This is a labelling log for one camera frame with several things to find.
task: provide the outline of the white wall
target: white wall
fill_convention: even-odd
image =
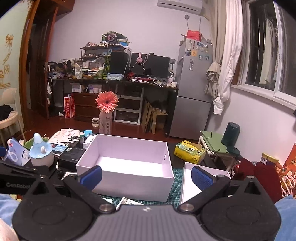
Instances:
[[[177,59],[181,34],[199,30],[200,16],[157,6],[157,0],[76,0],[73,11],[54,26],[50,61],[79,58],[89,41],[99,43],[102,34],[115,31],[128,37],[133,52],[154,53]],[[201,32],[210,39],[210,24],[201,19]]]
[[[285,163],[296,142],[293,110],[246,91],[230,91],[224,112],[212,115],[207,130],[224,134],[228,122],[235,122],[241,127],[235,146],[244,158],[260,161],[264,152]]]
[[[24,31],[28,12],[30,10],[32,2],[29,0],[19,1],[13,8],[11,8],[5,15],[0,18],[0,72],[4,71],[5,66],[9,66],[9,73],[4,71],[4,78],[0,78],[0,95],[3,91],[15,87],[17,88],[15,103],[11,107],[18,111],[21,116],[20,106],[20,92],[19,92],[19,62],[20,62],[20,46],[22,42],[22,34]],[[6,36],[13,36],[11,46],[6,44]],[[7,54],[11,54],[6,63],[2,64],[2,60],[7,57]],[[18,125],[13,125],[13,134],[19,131]]]

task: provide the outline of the open white cardboard box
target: open white cardboard box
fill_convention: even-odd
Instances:
[[[76,164],[81,175],[95,165],[103,171],[93,192],[129,199],[168,199],[174,174],[166,142],[98,134]]]
[[[189,199],[193,198],[197,194],[201,193],[201,190],[193,183],[193,181],[191,179],[191,170],[195,166],[199,166],[199,165],[195,165],[190,162],[185,162],[185,165],[183,168],[183,179],[182,179],[182,187],[181,187],[180,204],[188,201]],[[204,169],[208,173],[212,174],[213,176],[223,174],[231,179],[230,174],[227,171],[204,167],[204,166],[199,166],[199,167]]]

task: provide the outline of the window sill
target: window sill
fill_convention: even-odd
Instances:
[[[246,92],[249,92],[249,93],[253,93],[255,95],[259,95],[263,98],[266,98],[266,99],[269,99],[269,100],[272,100],[276,103],[279,103],[281,105],[284,105],[292,110],[295,110],[296,109],[296,105],[294,104],[291,104],[289,102],[286,102],[282,99],[278,99],[276,97],[274,97],[274,92],[273,91],[270,91],[270,90],[266,90],[266,89],[263,89],[263,88],[260,88],[260,87],[257,87],[257,86],[252,86],[252,85],[231,85],[232,88],[235,88],[235,89],[239,89],[239,90],[243,90],[243,91],[246,91]]]

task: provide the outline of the metal screw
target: metal screw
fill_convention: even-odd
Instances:
[[[110,212],[113,209],[113,205],[109,204],[109,203],[105,203],[105,204],[101,204],[99,206],[99,209],[102,212]]]
[[[183,203],[181,206],[180,206],[180,209],[183,211],[183,212],[190,212],[194,209],[194,206],[190,203]]]

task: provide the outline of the yellow tissue package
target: yellow tissue package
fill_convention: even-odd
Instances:
[[[201,144],[182,141],[176,145],[174,155],[193,164],[200,163],[205,158],[206,149]]]

